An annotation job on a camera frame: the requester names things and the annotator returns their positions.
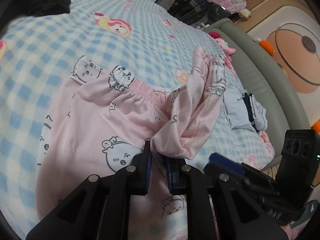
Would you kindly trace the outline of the pink cartoon print pajama garment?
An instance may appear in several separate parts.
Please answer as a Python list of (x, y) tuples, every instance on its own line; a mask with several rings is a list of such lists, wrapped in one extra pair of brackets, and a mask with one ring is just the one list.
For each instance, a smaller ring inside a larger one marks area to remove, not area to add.
[(95, 174), (111, 176), (131, 165), (150, 142), (150, 187), (133, 196), (134, 228), (181, 217), (187, 197), (170, 193), (163, 157), (193, 159), (212, 135), (226, 88), (221, 55), (193, 51), (187, 83), (154, 87), (117, 64), (104, 69), (82, 56), (58, 89), (42, 135), (35, 209), (44, 220), (77, 186)]

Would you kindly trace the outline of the light blue folded garment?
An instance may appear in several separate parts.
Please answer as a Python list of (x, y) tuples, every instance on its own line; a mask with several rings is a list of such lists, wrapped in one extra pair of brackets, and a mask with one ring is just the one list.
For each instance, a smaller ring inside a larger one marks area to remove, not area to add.
[(223, 104), (231, 129), (246, 129), (257, 133), (267, 130), (266, 109), (252, 93), (228, 85), (223, 94)]

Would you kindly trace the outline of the pink plush toy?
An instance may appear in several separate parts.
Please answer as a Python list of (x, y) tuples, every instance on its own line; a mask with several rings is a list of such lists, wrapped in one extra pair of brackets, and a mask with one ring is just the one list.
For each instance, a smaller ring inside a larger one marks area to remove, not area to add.
[(228, 43), (224, 39), (222, 39), (219, 33), (210, 31), (208, 34), (216, 41), (216, 43), (220, 46), (220, 48), (227, 56), (233, 55), (236, 52), (236, 49), (230, 48)]

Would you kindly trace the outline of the blue checkered cartoon blanket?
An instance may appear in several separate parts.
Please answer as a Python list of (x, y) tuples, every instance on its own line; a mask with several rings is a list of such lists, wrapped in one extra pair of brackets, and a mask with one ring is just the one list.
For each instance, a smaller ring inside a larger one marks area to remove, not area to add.
[[(42, 135), (76, 61), (86, 56), (104, 69), (120, 64), (154, 87), (175, 90), (187, 83), (196, 47), (221, 55), (226, 87), (245, 90), (213, 38), (150, 0), (71, 0), (69, 14), (20, 17), (8, 25), (1, 38), (1, 212), (21, 238), (40, 221), (35, 190)], [(212, 135), (186, 161), (202, 170), (219, 153), (260, 170), (274, 157), (267, 139), (265, 132), (231, 129), (222, 96)], [(189, 239), (187, 221), (186, 212), (137, 229), (130, 225), (129, 238)]]

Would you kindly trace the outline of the orange carrot plush toy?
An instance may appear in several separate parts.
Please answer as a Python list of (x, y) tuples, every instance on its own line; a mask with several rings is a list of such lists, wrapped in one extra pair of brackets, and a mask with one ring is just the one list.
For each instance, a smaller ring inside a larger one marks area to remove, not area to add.
[(258, 37), (256, 37), (255, 42), (257, 42), (257, 44), (259, 44), (259, 46), (261, 46), (261, 48), (263, 48), (270, 56), (272, 56), (275, 52), (274, 47), (272, 46), (272, 44), (270, 44), (269, 42), (267, 42), (266, 40), (262, 40)]

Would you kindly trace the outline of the pink cartoon cushion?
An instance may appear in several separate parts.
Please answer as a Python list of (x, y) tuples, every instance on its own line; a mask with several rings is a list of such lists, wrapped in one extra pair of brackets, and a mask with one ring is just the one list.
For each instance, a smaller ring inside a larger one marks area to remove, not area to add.
[(231, 14), (239, 12), (247, 7), (246, 0), (207, 0), (210, 3), (218, 4), (219, 6), (225, 8)]

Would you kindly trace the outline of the grey padded bed frame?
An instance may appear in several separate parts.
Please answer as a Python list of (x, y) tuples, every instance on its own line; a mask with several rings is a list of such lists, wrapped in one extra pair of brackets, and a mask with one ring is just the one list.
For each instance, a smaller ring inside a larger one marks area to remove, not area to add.
[(272, 168), (281, 161), (284, 135), (288, 129), (309, 129), (305, 109), (278, 64), (247, 33), (230, 19), (223, 18), (205, 29), (217, 32), (236, 52), (232, 65), (243, 87), (254, 94), (266, 109), (267, 135), (275, 150), (274, 159), (264, 166)]

